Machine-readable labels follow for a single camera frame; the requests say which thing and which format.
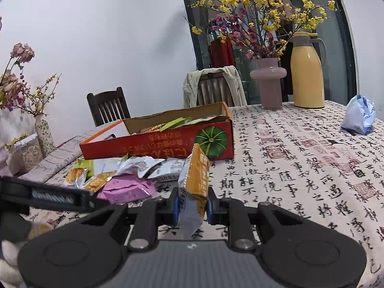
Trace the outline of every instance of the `wooden chair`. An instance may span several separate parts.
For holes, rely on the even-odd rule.
[[[89,93],[87,101],[96,126],[131,117],[121,87],[116,91],[106,91],[96,95]]]
[[[211,73],[200,77],[197,85],[197,105],[207,105],[226,102],[228,107],[234,106],[228,83],[221,72]]]

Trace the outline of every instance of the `blue and white bag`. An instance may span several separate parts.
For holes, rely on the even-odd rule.
[[[375,104],[364,96],[356,95],[347,105],[341,127],[367,135],[376,119]]]

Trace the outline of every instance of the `beige jacket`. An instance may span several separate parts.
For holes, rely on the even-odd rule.
[[[199,71],[189,72],[184,80],[184,108],[197,106],[197,85],[202,75],[209,72],[222,72],[229,86],[235,106],[247,105],[243,85],[239,73],[234,66],[225,66],[223,68],[210,68]]]

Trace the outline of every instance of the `pumpkin illustration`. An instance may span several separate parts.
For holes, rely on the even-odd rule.
[[[198,132],[195,143],[200,144],[208,158],[215,158],[227,149],[227,134],[219,127],[209,126]]]

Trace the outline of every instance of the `thermos lid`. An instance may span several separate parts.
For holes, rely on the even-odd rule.
[[[293,34],[293,37],[317,37],[317,33],[309,33],[306,31],[299,31]]]

